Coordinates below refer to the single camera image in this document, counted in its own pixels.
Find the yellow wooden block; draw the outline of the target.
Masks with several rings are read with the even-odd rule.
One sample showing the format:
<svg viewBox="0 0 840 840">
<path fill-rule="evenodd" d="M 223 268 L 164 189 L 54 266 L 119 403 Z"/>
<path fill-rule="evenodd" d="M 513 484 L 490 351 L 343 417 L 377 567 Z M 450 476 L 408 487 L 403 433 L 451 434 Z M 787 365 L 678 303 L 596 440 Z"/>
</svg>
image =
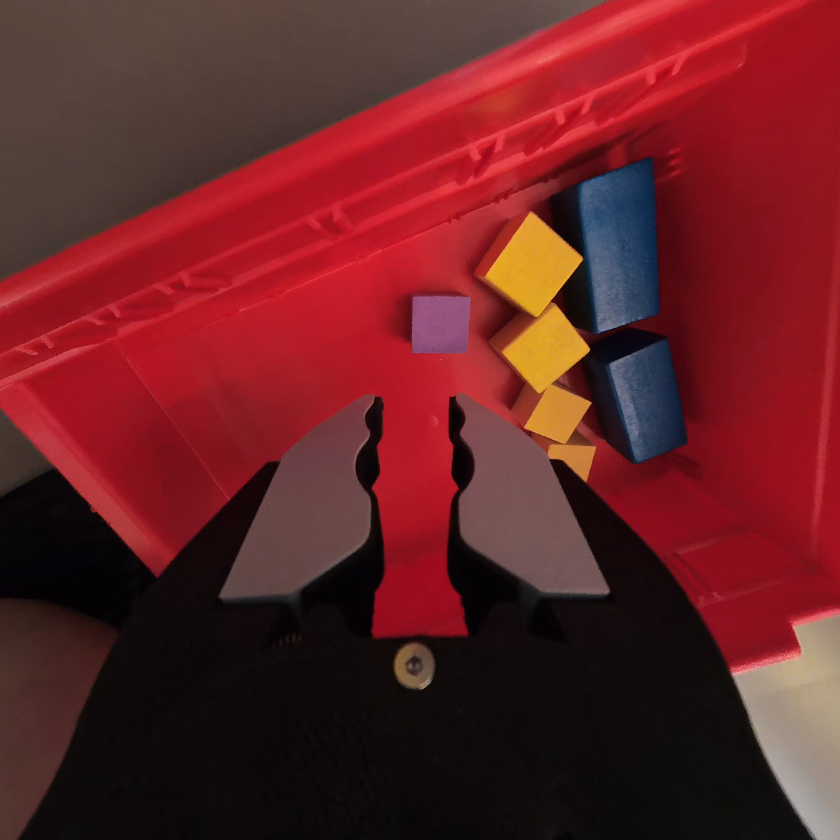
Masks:
<svg viewBox="0 0 840 840">
<path fill-rule="evenodd" d="M 534 212 L 508 220 L 474 277 L 536 318 L 583 264 L 583 256 Z"/>
<path fill-rule="evenodd" d="M 538 394 L 590 352 L 590 346 L 554 302 L 536 317 L 519 313 L 489 344 Z"/>
<path fill-rule="evenodd" d="M 596 446 L 582 432 L 575 429 L 564 443 L 537 433 L 531 433 L 531 438 L 550 460 L 566 464 L 583 481 L 589 480 Z"/>
</svg>

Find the blue rectangular block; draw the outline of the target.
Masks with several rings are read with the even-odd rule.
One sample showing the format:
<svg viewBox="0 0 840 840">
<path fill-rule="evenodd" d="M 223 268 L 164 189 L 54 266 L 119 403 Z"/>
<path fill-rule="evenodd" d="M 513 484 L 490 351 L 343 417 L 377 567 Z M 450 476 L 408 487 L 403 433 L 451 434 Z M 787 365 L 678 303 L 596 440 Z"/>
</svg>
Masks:
<svg viewBox="0 0 840 840">
<path fill-rule="evenodd" d="M 554 231 L 582 256 L 561 289 L 572 324 L 600 334 L 658 315 L 654 159 L 567 187 L 549 204 Z"/>
</svg>

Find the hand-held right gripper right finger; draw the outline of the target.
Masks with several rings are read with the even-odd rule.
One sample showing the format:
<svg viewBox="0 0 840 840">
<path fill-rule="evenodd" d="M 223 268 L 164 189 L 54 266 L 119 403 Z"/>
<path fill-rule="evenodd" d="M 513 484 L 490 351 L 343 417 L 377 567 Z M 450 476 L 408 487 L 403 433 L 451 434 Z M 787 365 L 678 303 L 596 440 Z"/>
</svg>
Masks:
<svg viewBox="0 0 840 840">
<path fill-rule="evenodd" d="M 465 393 L 450 399 L 449 578 L 464 601 L 601 599 L 610 587 L 546 453 Z"/>
</svg>

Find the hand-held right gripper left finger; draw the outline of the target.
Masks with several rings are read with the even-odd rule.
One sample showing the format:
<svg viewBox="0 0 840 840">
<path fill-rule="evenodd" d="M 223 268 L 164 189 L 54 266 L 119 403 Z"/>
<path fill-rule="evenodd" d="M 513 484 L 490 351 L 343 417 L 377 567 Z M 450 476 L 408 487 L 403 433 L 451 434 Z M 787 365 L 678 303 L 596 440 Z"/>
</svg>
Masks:
<svg viewBox="0 0 840 840">
<path fill-rule="evenodd" d="M 382 408 L 365 394 L 281 457 L 219 593 L 223 603 L 300 604 L 313 586 L 352 572 L 373 600 L 384 573 L 372 491 Z"/>
</svg>

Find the blue wooden block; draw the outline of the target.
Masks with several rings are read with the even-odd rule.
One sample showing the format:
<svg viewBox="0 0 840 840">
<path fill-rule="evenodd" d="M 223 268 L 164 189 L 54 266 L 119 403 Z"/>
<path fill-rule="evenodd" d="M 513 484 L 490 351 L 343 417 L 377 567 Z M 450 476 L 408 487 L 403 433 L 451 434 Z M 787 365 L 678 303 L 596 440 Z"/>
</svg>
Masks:
<svg viewBox="0 0 840 840">
<path fill-rule="evenodd" d="M 639 465 L 687 444 L 687 428 L 666 336 L 625 328 L 595 341 L 584 357 L 604 440 Z"/>
</svg>

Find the yellow cube block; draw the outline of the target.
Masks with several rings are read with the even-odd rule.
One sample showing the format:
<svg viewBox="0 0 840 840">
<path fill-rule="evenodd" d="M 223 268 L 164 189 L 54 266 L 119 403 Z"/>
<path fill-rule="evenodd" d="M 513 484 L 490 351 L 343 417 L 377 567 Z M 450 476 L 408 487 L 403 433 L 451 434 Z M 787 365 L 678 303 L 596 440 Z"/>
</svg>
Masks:
<svg viewBox="0 0 840 840">
<path fill-rule="evenodd" d="M 511 414 L 531 435 L 565 445 L 591 406 L 591 401 L 564 385 L 551 384 L 537 392 L 525 384 L 511 406 Z"/>
</svg>

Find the red plastic bin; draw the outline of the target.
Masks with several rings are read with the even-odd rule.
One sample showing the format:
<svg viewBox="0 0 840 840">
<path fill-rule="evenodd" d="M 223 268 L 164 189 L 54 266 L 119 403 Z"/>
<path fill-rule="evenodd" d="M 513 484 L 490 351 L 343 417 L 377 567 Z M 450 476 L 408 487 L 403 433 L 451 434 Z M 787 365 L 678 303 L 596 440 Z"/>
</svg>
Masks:
<svg viewBox="0 0 840 840">
<path fill-rule="evenodd" d="M 448 402 L 510 418 L 474 277 L 506 222 L 654 159 L 660 311 L 687 444 L 603 438 L 590 483 L 736 672 L 838 614 L 838 2 L 609 2 L 72 246 L 2 285 L 2 410 L 160 574 L 265 463 L 384 402 L 374 633 L 466 632 Z M 414 354 L 413 295 L 471 298 Z"/>
</svg>

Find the purple wooden block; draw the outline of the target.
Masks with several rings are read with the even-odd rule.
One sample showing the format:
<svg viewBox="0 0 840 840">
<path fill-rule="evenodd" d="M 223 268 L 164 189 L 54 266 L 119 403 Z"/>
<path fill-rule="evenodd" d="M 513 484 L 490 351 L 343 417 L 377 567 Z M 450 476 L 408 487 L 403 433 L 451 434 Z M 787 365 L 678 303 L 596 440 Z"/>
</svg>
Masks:
<svg viewBox="0 0 840 840">
<path fill-rule="evenodd" d="M 469 347 L 471 298 L 413 295 L 411 345 L 414 354 L 465 354 Z"/>
</svg>

